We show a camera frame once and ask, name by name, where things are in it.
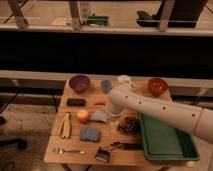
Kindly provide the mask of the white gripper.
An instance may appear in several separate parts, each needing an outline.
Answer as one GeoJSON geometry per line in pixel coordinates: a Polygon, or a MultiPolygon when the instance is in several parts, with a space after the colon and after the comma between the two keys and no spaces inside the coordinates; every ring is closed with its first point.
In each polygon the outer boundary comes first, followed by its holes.
{"type": "Polygon", "coordinates": [[[119,125],[119,119],[117,117],[120,117],[122,115],[122,112],[124,110],[124,105],[119,103],[111,102],[110,100],[107,101],[107,110],[109,114],[112,116],[110,118],[110,126],[111,127],[117,127],[119,125]]]}

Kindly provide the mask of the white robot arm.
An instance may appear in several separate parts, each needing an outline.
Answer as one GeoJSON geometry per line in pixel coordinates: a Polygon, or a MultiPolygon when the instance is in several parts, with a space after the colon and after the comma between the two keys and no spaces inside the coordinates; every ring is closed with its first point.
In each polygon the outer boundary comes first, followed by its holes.
{"type": "Polygon", "coordinates": [[[213,110],[138,95],[128,83],[110,90],[106,108],[114,116],[133,109],[213,144],[213,110]]]}

